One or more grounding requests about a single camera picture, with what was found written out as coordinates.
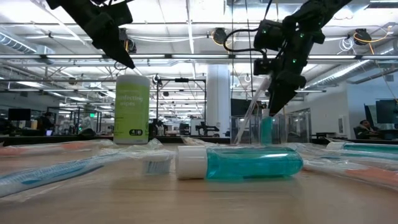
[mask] table surface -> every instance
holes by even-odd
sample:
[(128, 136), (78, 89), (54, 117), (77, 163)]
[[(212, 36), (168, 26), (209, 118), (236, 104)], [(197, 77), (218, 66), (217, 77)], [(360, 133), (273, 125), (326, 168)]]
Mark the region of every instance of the table surface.
[[(0, 159), (0, 170), (95, 152)], [(0, 198), (1, 223), (397, 223), (398, 193), (314, 172), (245, 182), (143, 176), (137, 161)]]

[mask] ceiling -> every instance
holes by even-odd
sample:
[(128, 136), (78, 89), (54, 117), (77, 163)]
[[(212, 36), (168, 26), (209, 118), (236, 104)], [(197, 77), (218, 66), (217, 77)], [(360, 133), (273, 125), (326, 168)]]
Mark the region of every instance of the ceiling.
[[(43, 10), (33, 1), (41, 2), (46, 8)], [(215, 44), (211, 39), (211, 33), (216, 27), (224, 27), (228, 32), (233, 29), (256, 28), (258, 23), (263, 19), (266, 4), (260, 4), (260, 0), (248, 0), (248, 14), (244, 8), (244, 1), (235, 1), (233, 21), (231, 16), (231, 5), (225, 6), (224, 0), (135, 0), (128, 4), (134, 22), (126, 24), (123, 27), (127, 28), (127, 34), (134, 40), (137, 46), (138, 54), (227, 54), (225, 49)], [(268, 19), (282, 20), (285, 16), (293, 13), (304, 1), (299, 0), (279, 0), (278, 5), (273, 4)], [(370, 1), (353, 1), (348, 7), (343, 8), (338, 12), (334, 18), (323, 28), (323, 33), (326, 35), (326, 42), (323, 45), (315, 44), (311, 55), (344, 55), (344, 54), (370, 54), (369, 47), (354, 45), (354, 51), (342, 50), (342, 39), (347, 34), (353, 34), (357, 28), (365, 28), (367, 32), (372, 35), (374, 39), (380, 39), (386, 35), (387, 26), (390, 24), (389, 35), (374, 43), (376, 48), (383, 45), (388, 40), (393, 39), (394, 34), (398, 31), (398, 26), (395, 26), (395, 21), (398, 21), (398, 9), (370, 9)], [(192, 40), (190, 44), (190, 29), (188, 24), (188, 17), (192, 23)], [(78, 27), (73, 19), (61, 8), (51, 11), (45, 1), (39, 0), (0, 0), (0, 32), (3, 30), (13, 37), (31, 45), (44, 45), (51, 48), (56, 54), (103, 54), (102, 51), (95, 49), (90, 44), (90, 39), (85, 32)], [(235, 37), (234, 48), (243, 49), (248, 48), (249, 43), (252, 44), (255, 32), (250, 34), (251, 41), (247, 33), (240, 33)], [(20, 54), (20, 52), (9, 47), (0, 45), (0, 52), (2, 54)], [(115, 78), (116, 74), (140, 74), (152, 77), (156, 74), (162, 78), (196, 78), (204, 79), (207, 76), (207, 65), (214, 63), (211, 60), (134, 60), (137, 64), (137, 70), (127, 69), (119, 72), (114, 71), (112, 62), (106, 65), (104, 61), (92, 61), (93, 66), (74, 67), (73, 62), (69, 60), (54, 60), (56, 64), (70, 63), (69, 66), (55, 66), (52, 65), (47, 68), (46, 64), (37, 63), (33, 60), (6, 60), (8, 65), (15, 65), (17, 68), (25, 70), (12, 74), (15, 76), (5, 75), (0, 73), (3, 78), (14, 79), (42, 79), (50, 74), (50, 78), (55, 80), (67, 79), (76, 77), (77, 79), (105, 79)], [(231, 62), (225, 61), (232, 70)], [(339, 61), (330, 62), (310, 62), (302, 73), (307, 80), (311, 80), (322, 73), (339, 66)], [(251, 76), (251, 65), (249, 60), (234, 64), (234, 89), (243, 90), (244, 88), (251, 88), (251, 82), (247, 82), (246, 78), (249, 74)], [(262, 78), (253, 77), (253, 89), (256, 89)], [(77, 89), (86, 88), (82, 83), (77, 85), (69, 85), (65, 82), (46, 83), (46, 88), (66, 88)], [(114, 83), (103, 82), (101, 88), (113, 89)], [(187, 89), (187, 84), (170, 82), (167, 88), (172, 89)], [(189, 83), (189, 87), (194, 92), (186, 91), (185, 93), (170, 92), (168, 99), (204, 99), (204, 93), (199, 91), (199, 86), (193, 82)], [(14, 88), (32, 88), (32, 86), (21, 85), (16, 83)], [(58, 93), (62, 96), (71, 96), (76, 93)], [(235, 92), (234, 98), (245, 98), (248, 94), (244, 92)], [(88, 98), (90, 102), (107, 102), (112, 103), (112, 96), (98, 96), (98, 93), (86, 92), (79, 94), (80, 98)]]

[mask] person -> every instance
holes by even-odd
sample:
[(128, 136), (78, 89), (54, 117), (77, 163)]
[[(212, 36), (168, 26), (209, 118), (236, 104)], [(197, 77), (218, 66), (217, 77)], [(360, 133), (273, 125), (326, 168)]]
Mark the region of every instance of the person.
[(356, 135), (358, 139), (381, 139), (382, 135), (378, 130), (379, 128), (372, 127), (368, 120), (362, 120), (356, 128)]
[(52, 113), (51, 112), (46, 112), (43, 116), (40, 117), (38, 127), (42, 135), (46, 135), (46, 131), (53, 129), (54, 124), (51, 123), (51, 117)]

